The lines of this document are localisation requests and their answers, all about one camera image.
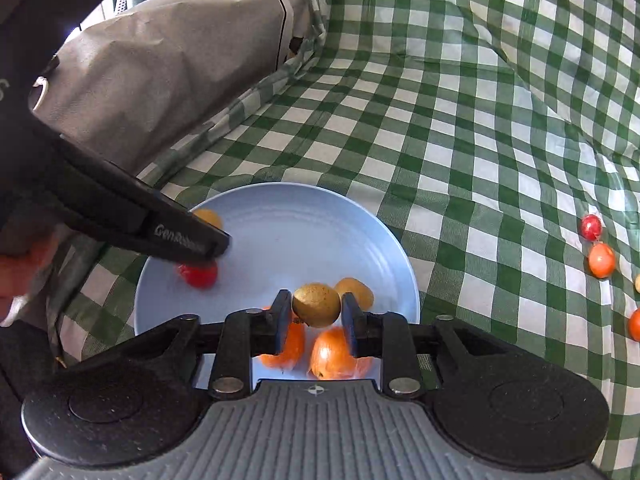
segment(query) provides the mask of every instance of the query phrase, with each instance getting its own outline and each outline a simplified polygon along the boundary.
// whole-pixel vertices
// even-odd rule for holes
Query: tablecloth
[[[589,378],[611,410],[594,462],[640,478],[637,1],[310,0],[315,43],[142,177],[185,206],[277,180],[353,198],[401,241],[422,322],[457,316]],[[133,335],[143,263],[102,256],[58,325],[69,359]]]

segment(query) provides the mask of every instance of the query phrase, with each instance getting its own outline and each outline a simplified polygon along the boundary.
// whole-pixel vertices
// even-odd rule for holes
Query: black round joint
[[[130,361],[60,374],[25,400],[22,420],[40,454],[105,467],[176,446],[203,407],[197,390],[170,370]]]
[[[609,420],[604,397],[588,381],[526,354],[474,359],[438,391],[433,409],[468,452],[528,471],[588,462]]]

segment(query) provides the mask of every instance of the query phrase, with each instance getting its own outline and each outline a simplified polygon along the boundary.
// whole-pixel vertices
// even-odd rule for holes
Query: crosshair symbol
[[[324,394],[324,388],[322,386],[320,386],[319,384],[314,384],[312,387],[310,387],[307,390],[311,395],[313,395],[314,397],[317,397],[320,394]]]

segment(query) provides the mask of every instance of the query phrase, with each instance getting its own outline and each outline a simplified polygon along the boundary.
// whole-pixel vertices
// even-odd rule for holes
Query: gray ribbed surface
[[[144,464],[91,471],[44,459],[22,480],[602,478],[586,465],[546,474],[493,469],[452,448],[419,406],[379,396],[370,381],[318,383],[324,392],[316,395],[310,386],[263,381],[249,399],[216,403],[186,441]]]

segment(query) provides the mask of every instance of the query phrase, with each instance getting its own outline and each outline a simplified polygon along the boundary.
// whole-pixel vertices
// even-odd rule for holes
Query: plate rim
[[[398,249],[400,249],[401,253],[402,253],[402,257],[404,259],[404,262],[407,264],[407,267],[411,273],[411,279],[412,279],[412,285],[414,286],[414,295],[415,295],[415,304],[416,304],[416,319],[418,322],[420,323],[420,290],[418,289],[418,281],[415,277],[415,271],[414,271],[414,266],[412,266],[411,261],[409,260],[409,256],[407,255],[406,251],[404,250],[404,247],[402,247],[402,244],[400,243],[400,240],[398,240],[396,238],[396,236],[391,232],[391,230],[389,229],[389,227],[386,226],[386,224],[380,220],[376,215],[374,215],[371,211],[369,211],[367,208],[365,208],[363,205],[357,203],[355,200],[352,200],[351,198],[341,195],[340,193],[336,193],[335,191],[332,191],[330,189],[326,189],[324,187],[320,187],[320,186],[313,186],[311,184],[303,184],[302,182],[282,182],[282,181],[278,181],[278,182],[257,182],[255,184],[246,184],[245,186],[239,186],[239,187],[233,187],[232,189],[227,189],[226,191],[222,191],[220,193],[217,193],[214,196],[210,196],[209,198],[204,199],[202,202],[200,202],[198,205],[195,205],[194,207],[192,207],[191,209],[189,209],[189,212],[193,212],[196,211],[197,209],[201,209],[203,206],[205,206],[208,202],[211,202],[212,200],[216,199],[217,197],[224,195],[224,194],[229,194],[247,187],[263,187],[263,186],[296,186],[296,187],[306,187],[309,189],[313,189],[313,190],[317,190],[317,191],[321,191],[321,192],[325,192],[331,195],[334,195],[338,198],[341,198],[343,200],[346,200],[347,202],[350,202],[352,205],[356,206],[357,208],[361,209],[362,211],[364,211],[367,215],[369,215],[370,217],[372,217],[383,229],[385,229],[387,231],[387,233],[393,238],[394,243],[396,244],[396,246],[398,247]],[[140,290],[139,288],[139,284],[140,281],[142,280],[144,274],[146,273],[146,270],[148,269],[148,263],[149,261],[152,259],[152,256],[147,256],[146,260],[145,260],[145,264],[142,267],[142,271],[140,272],[140,277],[138,278],[138,282],[136,283],[136,293],[134,295],[134,299],[133,299],[133,331],[135,335],[139,335],[141,332],[138,331],[138,315],[137,315],[137,306],[138,306],[138,291]]]

